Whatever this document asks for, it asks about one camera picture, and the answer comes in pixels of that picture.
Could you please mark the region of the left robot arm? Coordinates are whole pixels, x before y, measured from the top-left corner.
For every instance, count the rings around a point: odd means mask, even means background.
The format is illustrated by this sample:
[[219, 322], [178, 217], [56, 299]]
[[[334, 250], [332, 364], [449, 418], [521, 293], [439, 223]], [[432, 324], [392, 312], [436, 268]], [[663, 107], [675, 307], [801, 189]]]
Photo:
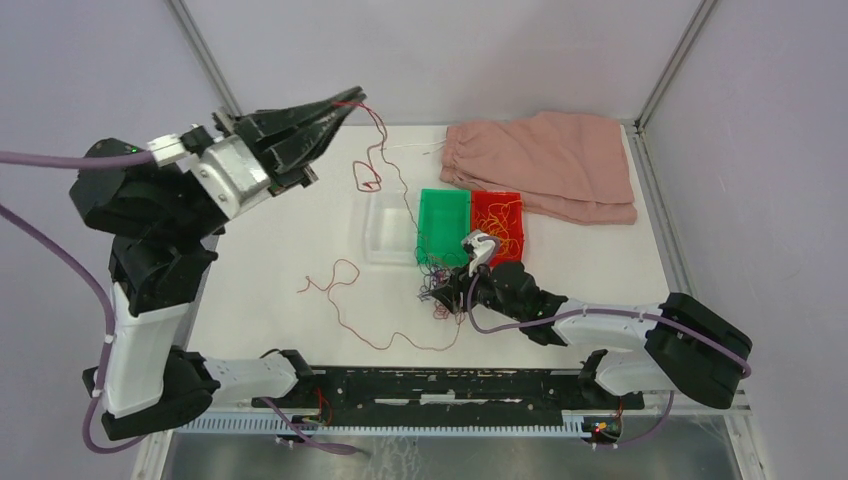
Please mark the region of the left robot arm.
[[107, 138], [89, 149], [100, 167], [82, 169], [70, 196], [87, 227], [113, 237], [112, 310], [108, 358], [83, 379], [110, 440], [171, 430], [220, 404], [312, 399], [311, 368], [295, 350], [220, 360], [185, 350], [176, 334], [217, 259], [205, 240], [261, 202], [313, 184], [313, 162], [365, 97], [355, 86], [284, 109], [218, 111], [212, 129], [144, 148]]

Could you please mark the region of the pink cloth shorts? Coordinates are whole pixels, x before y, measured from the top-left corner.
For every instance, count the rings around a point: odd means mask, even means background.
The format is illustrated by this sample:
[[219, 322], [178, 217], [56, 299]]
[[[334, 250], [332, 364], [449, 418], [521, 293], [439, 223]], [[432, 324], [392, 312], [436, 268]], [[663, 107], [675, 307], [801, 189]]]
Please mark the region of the pink cloth shorts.
[[542, 111], [447, 128], [440, 179], [472, 191], [521, 195], [531, 213], [578, 225], [638, 218], [619, 121]]

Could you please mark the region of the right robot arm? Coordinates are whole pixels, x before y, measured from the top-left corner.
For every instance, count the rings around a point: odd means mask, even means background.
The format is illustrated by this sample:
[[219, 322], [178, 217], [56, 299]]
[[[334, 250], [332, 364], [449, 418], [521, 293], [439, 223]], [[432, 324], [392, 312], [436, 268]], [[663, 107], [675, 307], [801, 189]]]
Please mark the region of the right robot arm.
[[427, 292], [450, 313], [485, 308], [508, 323], [473, 328], [483, 334], [518, 330], [542, 346], [591, 346], [577, 382], [580, 400], [602, 408], [615, 397], [675, 391], [727, 409], [752, 374], [753, 342], [689, 294], [657, 304], [590, 304], [540, 288], [520, 262], [457, 267]]

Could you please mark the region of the white drawstring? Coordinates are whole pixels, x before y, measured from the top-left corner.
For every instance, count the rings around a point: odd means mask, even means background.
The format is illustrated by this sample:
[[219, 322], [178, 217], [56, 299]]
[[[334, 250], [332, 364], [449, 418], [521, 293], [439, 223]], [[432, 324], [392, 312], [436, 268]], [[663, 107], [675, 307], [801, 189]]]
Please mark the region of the white drawstring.
[[436, 142], [429, 143], [407, 143], [407, 144], [396, 144], [396, 145], [388, 145], [382, 148], [383, 151], [388, 150], [418, 150], [421, 155], [428, 156], [439, 150], [442, 150], [446, 144], [445, 140], [440, 140]]

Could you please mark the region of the clear plastic bin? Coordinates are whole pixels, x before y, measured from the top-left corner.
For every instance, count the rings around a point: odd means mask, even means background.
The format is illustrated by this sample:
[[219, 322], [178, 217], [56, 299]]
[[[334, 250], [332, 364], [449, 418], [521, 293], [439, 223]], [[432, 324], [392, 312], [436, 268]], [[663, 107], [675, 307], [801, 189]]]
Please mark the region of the clear plastic bin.
[[399, 191], [366, 195], [363, 228], [365, 259], [371, 264], [414, 266], [417, 245], [414, 216]]

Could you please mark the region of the red plastic bin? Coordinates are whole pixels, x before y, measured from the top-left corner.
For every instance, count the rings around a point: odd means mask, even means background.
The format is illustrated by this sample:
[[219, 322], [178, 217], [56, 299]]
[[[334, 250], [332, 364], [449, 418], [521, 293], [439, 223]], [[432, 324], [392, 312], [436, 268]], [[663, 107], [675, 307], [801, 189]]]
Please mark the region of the red plastic bin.
[[519, 193], [472, 191], [471, 226], [501, 240], [492, 267], [523, 259], [523, 201]]

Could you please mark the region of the green plastic bin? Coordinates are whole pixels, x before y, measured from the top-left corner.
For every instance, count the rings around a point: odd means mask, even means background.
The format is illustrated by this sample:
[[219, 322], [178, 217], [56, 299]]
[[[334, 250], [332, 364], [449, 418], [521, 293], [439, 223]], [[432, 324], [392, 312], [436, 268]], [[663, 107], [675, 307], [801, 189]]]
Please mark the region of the green plastic bin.
[[423, 189], [419, 201], [415, 249], [419, 265], [465, 265], [463, 239], [471, 232], [471, 192]]

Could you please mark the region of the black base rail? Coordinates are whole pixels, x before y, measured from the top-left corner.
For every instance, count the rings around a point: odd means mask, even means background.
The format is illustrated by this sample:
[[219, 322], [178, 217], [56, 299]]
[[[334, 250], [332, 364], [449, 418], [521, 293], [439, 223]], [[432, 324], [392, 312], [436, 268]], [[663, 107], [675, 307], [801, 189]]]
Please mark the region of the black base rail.
[[335, 427], [559, 426], [565, 411], [641, 410], [642, 395], [613, 396], [572, 370], [316, 366], [282, 411], [315, 410]]

